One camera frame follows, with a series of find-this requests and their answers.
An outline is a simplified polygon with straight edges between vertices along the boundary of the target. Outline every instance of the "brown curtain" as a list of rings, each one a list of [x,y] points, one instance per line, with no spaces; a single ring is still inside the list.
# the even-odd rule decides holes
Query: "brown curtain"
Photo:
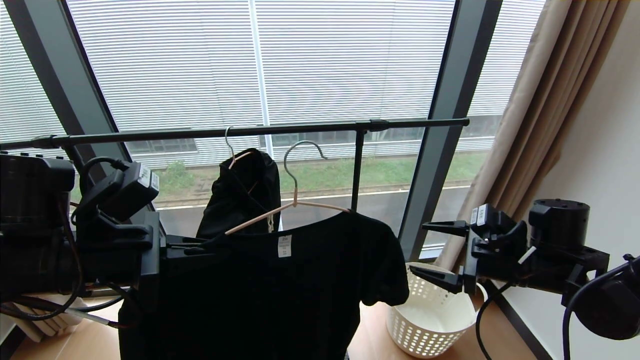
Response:
[[[560,148],[591,89],[628,1],[549,0],[534,30],[493,148],[474,179],[459,218],[490,203],[520,220],[560,157]],[[464,239],[451,238],[437,265],[451,269]]]

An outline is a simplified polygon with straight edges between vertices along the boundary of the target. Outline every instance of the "white cable tie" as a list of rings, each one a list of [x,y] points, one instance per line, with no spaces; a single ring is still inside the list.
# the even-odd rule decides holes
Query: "white cable tie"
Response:
[[[530,247],[529,250],[527,250],[527,252],[525,252],[524,255],[520,258],[520,260],[518,260],[518,264],[522,265],[522,263],[524,263],[524,261],[529,258],[529,256],[531,256],[534,251],[536,251],[536,247]]]
[[[90,313],[84,313],[80,310],[72,309],[71,307],[65,310],[67,314],[78,316],[79,318],[89,319],[91,321],[101,323],[102,325],[109,325],[109,320],[101,318],[99,316],[91,315]]]

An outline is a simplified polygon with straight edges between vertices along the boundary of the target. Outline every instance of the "white corrugated facade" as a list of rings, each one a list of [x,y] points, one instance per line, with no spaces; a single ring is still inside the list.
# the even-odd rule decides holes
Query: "white corrugated facade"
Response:
[[[425,117],[454,1],[68,4],[109,109],[128,131]],[[504,110],[542,6],[503,2],[470,115]],[[5,10],[0,19],[0,140],[63,133]],[[458,150],[488,149],[492,141],[463,138]],[[133,157],[164,167],[177,160],[215,165],[229,155],[223,139],[195,142],[197,151]],[[255,136],[231,142],[236,151],[259,146]],[[333,158],[354,153],[352,143],[322,146]],[[367,142],[364,153],[418,148],[418,140]],[[276,146],[275,158],[285,150]],[[316,157],[303,149],[291,154]]]

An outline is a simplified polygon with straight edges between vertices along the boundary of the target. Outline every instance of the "t-shirt sleeve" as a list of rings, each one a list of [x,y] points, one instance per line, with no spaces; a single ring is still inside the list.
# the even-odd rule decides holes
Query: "t-shirt sleeve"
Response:
[[[362,303],[371,306],[378,301],[391,306],[404,304],[409,297],[404,255],[400,242],[391,229],[373,227],[372,236],[364,240]]]

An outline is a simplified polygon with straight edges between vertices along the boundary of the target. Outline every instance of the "black baseboard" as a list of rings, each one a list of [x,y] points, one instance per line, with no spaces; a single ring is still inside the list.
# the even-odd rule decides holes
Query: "black baseboard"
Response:
[[[18,349],[25,337],[24,331],[18,325],[14,326],[9,335],[0,344],[0,360],[11,359],[11,356],[13,356],[13,353]]]
[[[483,283],[484,288],[486,288],[489,294],[495,293],[498,289],[493,284],[493,281],[485,281]],[[524,324],[524,321],[520,318],[520,315],[516,313],[516,311],[511,307],[511,304],[507,301],[507,299],[502,296],[502,294],[498,295],[493,300],[496,305],[502,310],[504,316],[507,317],[509,322],[516,329],[520,337],[527,344],[531,352],[538,360],[553,360],[553,357],[549,355],[544,346],[538,341],[535,335],[529,330],[529,328]]]

